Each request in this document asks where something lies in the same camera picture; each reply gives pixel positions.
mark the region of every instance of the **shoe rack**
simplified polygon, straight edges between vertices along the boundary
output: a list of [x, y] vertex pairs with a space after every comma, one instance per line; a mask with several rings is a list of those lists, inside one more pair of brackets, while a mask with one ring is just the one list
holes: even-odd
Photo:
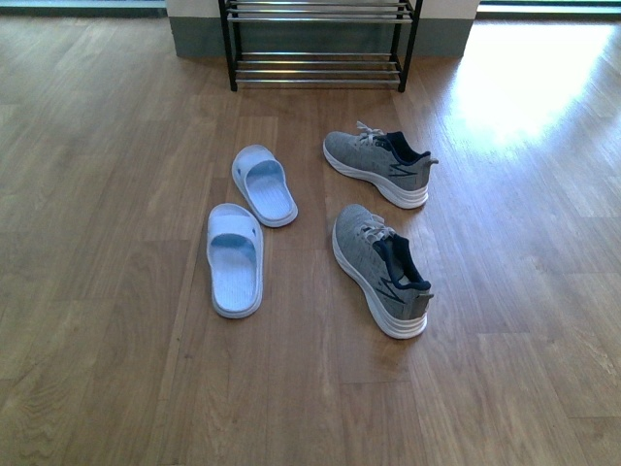
[[[409, 0], [372, 0], [364, 3], [355, 0], [218, 0], [218, 3], [233, 91], [238, 89], [238, 84], [388, 86], [396, 87], [400, 92], [406, 90], [423, 0], [415, 0], [414, 6]], [[284, 24], [299, 28], [300, 34], [309, 31], [309, 27], [321, 27], [321, 24], [340, 24], [343, 27], [350, 24], [359, 24], [360, 27], [385, 24], [387, 26], [384, 27], [391, 28], [392, 42], [390, 49], [386, 44], [385, 52], [373, 50], [370, 53], [363, 50], [330, 52], [325, 47], [322, 51], [246, 51], [243, 47], [245, 24], [251, 23], [271, 24], [274, 28]], [[406, 38], [402, 38], [404, 25], [409, 25]], [[329, 38], [325, 39], [322, 42], [329, 43]], [[407, 46], [402, 63], [398, 50], [405, 40]]]

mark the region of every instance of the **white slide sandal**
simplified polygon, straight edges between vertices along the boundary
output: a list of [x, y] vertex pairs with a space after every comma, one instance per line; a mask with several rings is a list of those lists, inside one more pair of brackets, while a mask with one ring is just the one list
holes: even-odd
[[263, 232], [256, 218], [236, 204], [213, 208], [207, 224], [212, 301], [223, 317], [250, 316], [263, 297]]
[[263, 146], [248, 146], [233, 161], [233, 180], [259, 221], [277, 227], [298, 216], [282, 165]]

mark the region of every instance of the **shoe sole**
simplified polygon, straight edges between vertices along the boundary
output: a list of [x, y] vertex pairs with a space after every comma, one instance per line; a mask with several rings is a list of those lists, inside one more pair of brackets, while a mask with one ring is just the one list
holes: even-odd
[[379, 190], [382, 196], [397, 207], [402, 209], [416, 209], [427, 202], [429, 194], [427, 193], [426, 184], [420, 189], [407, 191], [377, 173], [366, 172], [364, 170], [358, 170], [357, 168], [345, 165], [334, 158], [334, 156], [332, 156], [332, 154], [326, 149], [325, 141], [323, 143], [323, 154], [325, 155], [326, 160], [328, 160], [328, 163], [332, 165], [337, 172], [345, 175], [346, 177], [372, 183]]
[[347, 261], [347, 259], [345, 259], [343, 253], [341, 252], [341, 248], [339, 248], [339, 243], [337, 242], [336, 223], [332, 228], [332, 250], [337, 262], [344, 272], [348, 274], [356, 283], [358, 283], [358, 286], [360, 286], [362, 291], [365, 293], [365, 298], [367, 299], [367, 305], [369, 306], [371, 315], [382, 332], [389, 337], [398, 340], [405, 340], [416, 337], [425, 330], [425, 327], [427, 326], [426, 313], [423, 317], [414, 318], [412, 320], [398, 320], [388, 314], [388, 312], [381, 305], [381, 301], [379, 301], [373, 287], [362, 275], [360, 275], [360, 273]]

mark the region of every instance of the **shoelace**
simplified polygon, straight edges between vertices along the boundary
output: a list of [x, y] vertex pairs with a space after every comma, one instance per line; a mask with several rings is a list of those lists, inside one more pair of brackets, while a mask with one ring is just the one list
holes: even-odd
[[360, 225], [360, 233], [371, 244], [396, 234], [394, 229], [384, 224], [384, 219], [381, 216], [375, 214], [371, 215], [370, 220]]
[[358, 121], [356, 126], [362, 130], [358, 142], [366, 146], [372, 144], [375, 137], [384, 136], [385, 134], [381, 129], [372, 129], [361, 121]]

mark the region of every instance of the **gray sneaker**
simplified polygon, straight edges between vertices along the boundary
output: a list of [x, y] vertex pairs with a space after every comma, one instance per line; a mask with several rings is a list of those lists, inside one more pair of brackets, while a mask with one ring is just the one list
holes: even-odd
[[411, 259], [409, 241], [383, 218], [357, 204], [345, 207], [332, 230], [337, 262], [362, 288], [379, 328], [392, 338], [422, 333], [434, 296]]
[[404, 133], [384, 134], [358, 121], [359, 136], [333, 131], [323, 141], [326, 159], [346, 177], [373, 183], [379, 192], [402, 209], [414, 209], [427, 201], [430, 152], [412, 150]]

